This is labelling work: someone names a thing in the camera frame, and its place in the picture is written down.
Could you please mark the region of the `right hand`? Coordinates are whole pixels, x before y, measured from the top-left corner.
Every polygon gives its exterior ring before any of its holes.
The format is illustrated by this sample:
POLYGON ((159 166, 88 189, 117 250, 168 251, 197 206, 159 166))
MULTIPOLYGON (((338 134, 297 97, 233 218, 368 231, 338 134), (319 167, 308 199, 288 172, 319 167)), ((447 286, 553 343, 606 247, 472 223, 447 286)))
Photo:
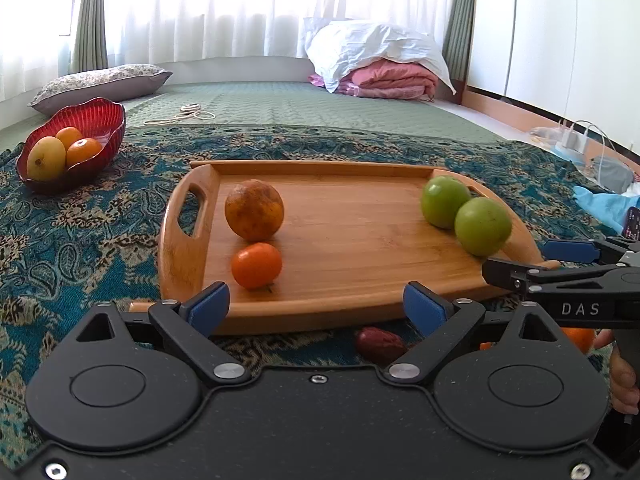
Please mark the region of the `right hand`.
POLYGON ((610 357, 611 402, 615 411, 624 415, 639 414, 639 388, 637 375, 629 363, 620 356, 612 330, 600 330, 594 340, 594 348, 600 349, 613 345, 610 357))

